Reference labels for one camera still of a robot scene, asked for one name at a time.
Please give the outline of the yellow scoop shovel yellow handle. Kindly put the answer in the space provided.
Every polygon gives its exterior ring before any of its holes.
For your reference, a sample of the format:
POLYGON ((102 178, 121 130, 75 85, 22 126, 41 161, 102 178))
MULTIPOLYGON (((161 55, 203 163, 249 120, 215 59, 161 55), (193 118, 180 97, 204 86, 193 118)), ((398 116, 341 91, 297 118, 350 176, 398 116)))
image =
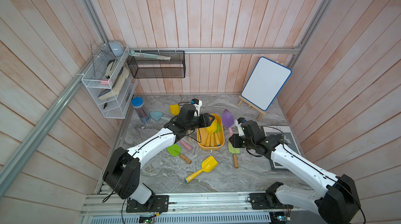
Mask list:
POLYGON ((217 129, 217 121, 213 120, 212 124, 206 128, 206 132, 207 133, 212 133, 212 140, 211 140, 211 146, 210 147, 214 147, 215 146, 215 138, 214 138, 214 133, 217 129))

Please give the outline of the green pointed shovel yellow handle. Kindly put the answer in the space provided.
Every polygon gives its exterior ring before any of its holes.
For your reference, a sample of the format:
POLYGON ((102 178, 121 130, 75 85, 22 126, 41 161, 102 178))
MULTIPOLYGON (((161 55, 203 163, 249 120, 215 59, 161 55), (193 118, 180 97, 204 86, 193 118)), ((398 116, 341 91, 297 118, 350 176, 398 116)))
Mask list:
POLYGON ((214 133, 215 146, 220 146, 221 145, 221 142, 220 142, 220 139, 219 139, 219 136, 218 136, 219 131, 220 131, 220 125, 219 125, 219 123, 217 123, 217 129, 216 129, 216 131, 214 133))

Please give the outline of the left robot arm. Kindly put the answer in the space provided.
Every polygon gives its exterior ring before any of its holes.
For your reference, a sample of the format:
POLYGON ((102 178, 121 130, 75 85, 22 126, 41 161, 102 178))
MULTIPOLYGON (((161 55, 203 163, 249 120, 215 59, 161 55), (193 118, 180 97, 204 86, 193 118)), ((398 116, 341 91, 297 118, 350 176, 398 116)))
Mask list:
POLYGON ((179 114, 149 139, 129 149, 117 148, 107 164, 103 181, 121 199, 152 206, 155 194, 141 182, 141 169, 162 150, 187 136, 188 131, 209 127, 216 121, 209 113, 200 114, 200 107, 197 104, 184 104, 179 114))

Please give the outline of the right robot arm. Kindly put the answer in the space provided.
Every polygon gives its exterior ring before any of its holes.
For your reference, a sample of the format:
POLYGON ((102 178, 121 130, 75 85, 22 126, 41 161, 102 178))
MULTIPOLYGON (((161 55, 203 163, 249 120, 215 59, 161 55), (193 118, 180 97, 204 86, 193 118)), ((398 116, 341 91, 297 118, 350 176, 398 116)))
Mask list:
POLYGON ((267 136, 255 121, 244 118, 235 124, 238 133, 229 138, 235 148, 254 150, 255 156, 282 165, 310 186, 309 190, 302 190, 275 182, 264 194, 250 194, 253 208, 300 207, 320 215, 328 224, 349 224, 362 211, 351 177, 339 177, 297 154, 287 145, 282 131, 267 136))

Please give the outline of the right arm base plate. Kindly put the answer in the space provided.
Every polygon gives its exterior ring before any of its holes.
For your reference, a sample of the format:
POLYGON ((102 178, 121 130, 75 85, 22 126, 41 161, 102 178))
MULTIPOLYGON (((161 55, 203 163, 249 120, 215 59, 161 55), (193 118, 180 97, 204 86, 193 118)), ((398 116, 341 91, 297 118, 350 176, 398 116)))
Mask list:
POLYGON ((247 201, 252 205, 253 210, 263 209, 285 209, 292 210, 293 205, 285 205, 279 202, 275 194, 269 193, 251 193, 247 197, 247 201))

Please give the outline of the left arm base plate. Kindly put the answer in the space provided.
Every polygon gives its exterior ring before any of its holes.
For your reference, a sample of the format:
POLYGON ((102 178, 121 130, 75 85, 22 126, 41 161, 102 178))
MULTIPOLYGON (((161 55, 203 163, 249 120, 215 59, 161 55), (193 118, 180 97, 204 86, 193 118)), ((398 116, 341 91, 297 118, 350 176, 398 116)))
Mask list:
POLYGON ((168 211, 169 196, 168 195, 152 195, 145 204, 140 204, 138 201, 128 198, 127 213, 145 213, 155 212, 163 213, 168 211))

